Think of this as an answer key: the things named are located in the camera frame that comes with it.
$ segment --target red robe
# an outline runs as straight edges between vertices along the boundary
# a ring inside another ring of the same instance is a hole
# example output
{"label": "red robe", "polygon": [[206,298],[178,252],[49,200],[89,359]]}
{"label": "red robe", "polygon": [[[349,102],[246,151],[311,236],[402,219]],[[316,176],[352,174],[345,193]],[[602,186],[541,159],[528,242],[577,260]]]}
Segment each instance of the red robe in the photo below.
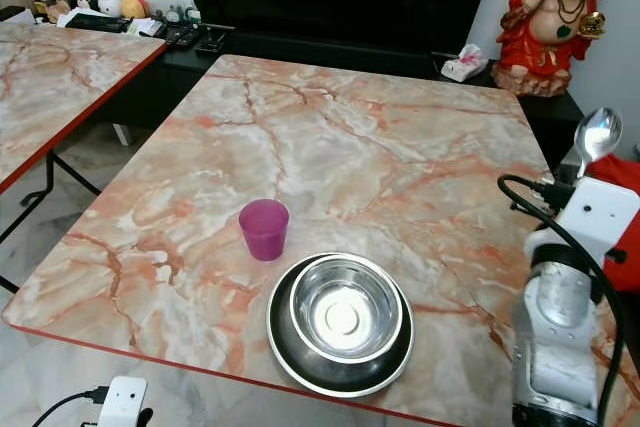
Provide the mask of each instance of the red robe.
{"label": "red robe", "polygon": [[[509,0],[509,8],[514,11],[522,7],[524,0]],[[586,0],[587,13],[595,12],[596,0]],[[522,65],[529,72],[540,75],[553,75],[559,70],[569,71],[571,57],[584,60],[590,40],[575,36],[562,44],[547,46],[536,40],[529,30],[531,16],[516,28],[504,31],[497,42],[502,44],[500,66],[510,68]]]}

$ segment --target metal spoon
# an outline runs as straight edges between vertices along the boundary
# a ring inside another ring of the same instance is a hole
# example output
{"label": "metal spoon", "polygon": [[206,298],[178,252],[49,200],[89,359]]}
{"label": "metal spoon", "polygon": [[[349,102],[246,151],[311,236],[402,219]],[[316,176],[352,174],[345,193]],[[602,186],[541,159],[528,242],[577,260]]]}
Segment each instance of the metal spoon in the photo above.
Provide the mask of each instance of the metal spoon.
{"label": "metal spoon", "polygon": [[578,179],[591,162],[613,152],[622,138],[622,119],[612,109],[601,108],[588,115],[576,129],[574,145],[582,159]]}

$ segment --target tiled floor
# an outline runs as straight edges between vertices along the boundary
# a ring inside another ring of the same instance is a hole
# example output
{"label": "tiled floor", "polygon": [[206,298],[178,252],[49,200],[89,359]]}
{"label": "tiled floor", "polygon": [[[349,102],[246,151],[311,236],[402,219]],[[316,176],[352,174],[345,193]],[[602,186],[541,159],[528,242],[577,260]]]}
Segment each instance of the tiled floor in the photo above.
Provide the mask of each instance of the tiled floor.
{"label": "tiled floor", "polygon": [[[148,132],[133,132],[138,141],[122,147],[111,126],[77,130],[56,151],[102,188],[141,145]],[[64,172],[56,170],[50,196],[0,246],[0,269],[22,283],[39,261],[73,225],[93,196]],[[0,196],[0,229],[20,212],[19,200],[43,187],[44,168],[32,169]],[[10,294],[0,289],[0,307]],[[28,427],[61,398],[116,375],[147,379],[145,406],[154,409],[150,427],[410,427],[413,422],[255,387],[206,374],[140,361],[85,347],[23,334],[0,322],[0,425]],[[56,411],[43,427],[78,427],[97,421],[100,407],[74,401]]]}

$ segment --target red table edge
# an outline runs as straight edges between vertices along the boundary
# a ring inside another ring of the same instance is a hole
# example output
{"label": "red table edge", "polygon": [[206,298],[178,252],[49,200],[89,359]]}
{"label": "red table edge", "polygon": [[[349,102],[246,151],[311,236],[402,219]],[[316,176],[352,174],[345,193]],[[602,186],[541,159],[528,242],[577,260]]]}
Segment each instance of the red table edge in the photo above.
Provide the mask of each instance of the red table edge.
{"label": "red table edge", "polygon": [[33,334],[33,335],[39,335],[42,337],[47,337],[49,339],[53,339],[53,340],[59,340],[62,342],[67,342],[69,344],[74,344],[74,345],[79,345],[81,347],[89,347],[92,349],[96,349],[96,350],[102,350],[104,352],[109,352],[111,354],[118,354],[118,355],[125,355],[127,357],[133,357],[134,359],[140,359],[140,360],[145,360],[145,361],[149,361],[149,362],[154,362],[157,364],[164,364],[164,365],[168,365],[169,367],[177,367],[179,369],[185,369],[185,370],[191,370],[194,372],[198,372],[200,374],[209,374],[209,375],[213,375],[216,377],[223,377],[225,379],[231,379],[231,380],[235,380],[238,382],[244,382],[246,384],[252,384],[252,385],[257,385],[258,387],[267,387],[269,389],[274,389],[274,390],[280,390],[282,392],[287,392],[289,394],[296,394],[296,395],[302,395],[305,397],[310,397],[312,399],[318,399],[318,400],[324,400],[325,402],[333,402],[334,404],[342,404],[342,405],[346,405],[348,407],[354,407],[357,409],[363,409],[363,410],[370,410],[372,412],[376,412],[378,414],[384,414],[384,415],[388,415],[391,417],[400,417],[402,419],[407,419],[407,420],[412,420],[412,421],[416,421],[416,422],[421,422],[421,423],[426,423],[426,424],[431,424],[437,427],[461,427],[459,425],[456,424],[449,424],[447,422],[442,422],[439,420],[431,420],[431,419],[426,419],[426,418],[422,418],[422,417],[417,417],[415,415],[410,415],[410,414],[403,414],[400,412],[393,412],[391,410],[385,410],[382,409],[380,407],[374,407],[371,405],[366,405],[366,404],[359,404],[355,401],[351,401],[351,400],[346,400],[346,399],[339,399],[339,398],[335,398],[335,397],[327,397],[321,394],[316,394],[314,392],[311,391],[303,391],[303,390],[296,390],[293,389],[291,387],[284,387],[281,385],[275,385],[275,384],[270,384],[268,382],[264,382],[264,381],[260,381],[260,380],[253,380],[253,379],[246,379],[243,377],[238,377],[236,375],[231,375],[231,374],[225,374],[222,372],[216,372],[213,370],[208,370],[202,367],[194,367],[191,365],[185,365],[185,364],[180,364],[179,362],[172,362],[170,360],[165,360],[165,359],[158,359],[155,357],[149,357],[146,355],[142,355],[142,354],[136,354],[134,352],[127,352],[124,350],[118,350],[118,349],[112,349],[111,347],[104,347],[101,345],[96,345],[96,344],[90,344],[88,342],[83,342],[82,340],[74,340],[74,339],[69,339],[66,337],[61,337],[59,335],[55,335],[55,334],[50,334],[48,332],[42,332],[39,330],[35,330],[35,329],[30,329],[28,327],[22,327],[19,325],[14,325],[10,322],[8,322],[5,318],[4,318],[4,312],[3,312],[3,320],[5,321],[5,323],[7,325],[9,325],[10,327],[13,327],[16,330],[20,330],[22,332],[25,332],[27,334]]}
{"label": "red table edge", "polygon": [[142,62],[136,67],[130,70],[124,77],[116,82],[109,90],[98,97],[89,107],[82,111],[75,119],[67,124],[60,132],[51,137],[45,144],[42,145],[31,157],[25,160],[20,167],[14,170],[6,179],[0,182],[0,194],[4,193],[11,185],[16,182],[22,174],[33,167],[36,162],[43,158],[51,149],[62,141],[71,131],[73,131],[78,125],[80,125],[89,115],[95,112],[98,107],[109,100],[113,95],[120,90],[125,84],[127,84],[133,77],[135,77],[141,70],[147,65],[153,62],[160,54],[162,54],[167,48],[167,44],[163,43],[158,46],[151,54],[149,54]]}

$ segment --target pink plastic cup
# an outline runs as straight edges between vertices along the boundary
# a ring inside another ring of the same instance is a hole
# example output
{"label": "pink plastic cup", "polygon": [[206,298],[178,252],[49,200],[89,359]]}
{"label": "pink plastic cup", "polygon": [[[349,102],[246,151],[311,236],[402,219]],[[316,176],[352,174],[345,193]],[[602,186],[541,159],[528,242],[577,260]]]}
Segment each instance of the pink plastic cup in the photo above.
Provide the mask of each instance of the pink plastic cup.
{"label": "pink plastic cup", "polygon": [[280,202],[254,200],[240,212],[242,235],[249,252],[258,260],[275,260],[282,255],[289,211]]}

